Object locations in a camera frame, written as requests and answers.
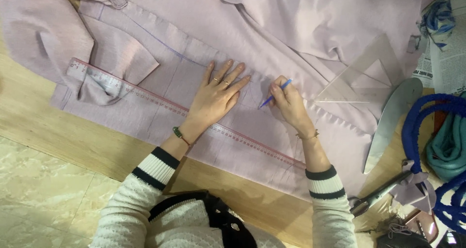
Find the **scissors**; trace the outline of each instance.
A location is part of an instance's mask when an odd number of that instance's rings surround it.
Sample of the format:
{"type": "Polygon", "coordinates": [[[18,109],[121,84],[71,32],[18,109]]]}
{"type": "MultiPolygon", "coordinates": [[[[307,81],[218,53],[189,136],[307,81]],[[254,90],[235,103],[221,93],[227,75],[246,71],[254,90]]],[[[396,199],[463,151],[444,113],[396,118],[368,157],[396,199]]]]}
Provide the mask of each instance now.
{"type": "Polygon", "coordinates": [[[384,185],[380,186],[377,188],[377,190],[364,198],[349,197],[348,201],[349,205],[351,206],[349,212],[353,214],[354,217],[358,217],[359,215],[364,214],[369,208],[380,201],[384,195],[391,191],[401,181],[408,178],[408,176],[411,174],[411,171],[405,171],[396,175],[391,180],[387,181],[384,185]]]}

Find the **blue pen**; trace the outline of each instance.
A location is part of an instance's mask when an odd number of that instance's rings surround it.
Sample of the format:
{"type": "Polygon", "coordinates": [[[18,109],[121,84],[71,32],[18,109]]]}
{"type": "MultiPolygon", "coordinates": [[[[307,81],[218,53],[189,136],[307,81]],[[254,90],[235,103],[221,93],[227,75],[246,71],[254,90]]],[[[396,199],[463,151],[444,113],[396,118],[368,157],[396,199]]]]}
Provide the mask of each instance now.
{"type": "MultiPolygon", "coordinates": [[[[280,86],[280,89],[284,89],[288,84],[291,83],[292,80],[293,80],[292,78],[290,78],[289,80],[287,80],[287,82],[285,82],[282,86],[280,86]]],[[[267,104],[268,102],[270,102],[273,98],[274,98],[273,96],[270,96],[270,97],[269,97],[268,99],[266,99],[266,101],[265,101],[262,105],[260,105],[257,109],[262,108],[262,106],[264,106],[265,104],[267,104]]]]}

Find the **transparent ruler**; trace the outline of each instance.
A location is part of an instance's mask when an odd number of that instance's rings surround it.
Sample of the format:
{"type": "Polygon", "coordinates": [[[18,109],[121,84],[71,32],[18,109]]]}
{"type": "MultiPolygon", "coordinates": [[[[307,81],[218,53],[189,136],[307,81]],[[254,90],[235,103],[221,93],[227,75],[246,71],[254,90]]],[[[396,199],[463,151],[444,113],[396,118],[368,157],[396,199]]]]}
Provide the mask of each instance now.
{"type": "MultiPolygon", "coordinates": [[[[189,109],[184,108],[175,102],[140,88],[123,79],[115,77],[104,70],[75,58],[71,60],[67,70],[67,75],[85,81],[87,84],[93,84],[96,89],[105,91],[108,96],[112,96],[115,99],[120,98],[132,103],[147,104],[148,107],[163,107],[168,109],[172,114],[178,114],[183,117],[186,117],[189,112],[189,109]]],[[[260,154],[275,158],[291,166],[296,166],[302,169],[306,168],[305,163],[218,123],[210,126],[206,133],[217,133],[217,136],[225,136],[225,138],[230,140],[232,143],[243,144],[243,146],[251,147],[252,149],[257,150],[260,154]]]]}

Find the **woman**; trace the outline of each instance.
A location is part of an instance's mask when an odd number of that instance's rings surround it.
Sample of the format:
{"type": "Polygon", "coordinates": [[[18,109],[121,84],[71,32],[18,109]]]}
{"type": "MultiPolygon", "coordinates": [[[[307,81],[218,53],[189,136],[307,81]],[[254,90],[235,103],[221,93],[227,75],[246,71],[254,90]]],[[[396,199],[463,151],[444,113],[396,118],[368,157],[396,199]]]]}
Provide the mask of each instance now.
{"type": "MultiPolygon", "coordinates": [[[[219,198],[207,191],[162,195],[180,159],[196,139],[235,106],[240,90],[251,76],[232,83],[244,70],[228,60],[211,79],[211,62],[192,102],[189,115],[160,147],[146,157],[127,176],[102,209],[102,218],[91,247],[99,248],[200,248],[200,247],[284,247],[282,242],[250,226],[219,198]]],[[[302,97],[283,76],[270,86],[274,100],[285,120],[302,139],[306,176],[313,198],[314,247],[351,248],[356,246],[353,215],[340,178],[325,155],[317,130],[309,118],[302,97]]]]}

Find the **blue rope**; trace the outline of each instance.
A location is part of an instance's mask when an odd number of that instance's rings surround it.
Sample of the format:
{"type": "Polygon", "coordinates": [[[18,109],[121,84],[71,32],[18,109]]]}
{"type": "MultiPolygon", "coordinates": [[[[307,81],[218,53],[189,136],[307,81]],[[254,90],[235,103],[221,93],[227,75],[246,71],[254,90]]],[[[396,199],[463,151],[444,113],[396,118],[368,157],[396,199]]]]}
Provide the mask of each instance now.
{"type": "MultiPolygon", "coordinates": [[[[411,110],[406,116],[405,124],[401,131],[401,140],[405,154],[408,159],[414,161],[414,165],[411,167],[411,171],[416,174],[422,172],[421,159],[419,155],[419,145],[417,140],[419,138],[419,128],[422,121],[432,112],[435,111],[447,111],[453,114],[466,118],[466,99],[448,94],[432,94],[419,98],[411,107],[411,110]],[[422,107],[428,102],[434,101],[446,101],[445,104],[437,104],[428,106],[422,109],[422,107]]],[[[442,221],[446,226],[458,233],[466,234],[466,230],[459,226],[459,221],[466,222],[466,207],[461,205],[461,200],[466,193],[466,171],[456,176],[451,181],[443,184],[437,190],[437,201],[433,208],[435,215],[442,221]],[[444,194],[451,190],[457,189],[451,198],[451,205],[445,205],[440,202],[444,194]],[[451,215],[451,219],[447,218],[444,212],[451,215]]]]}

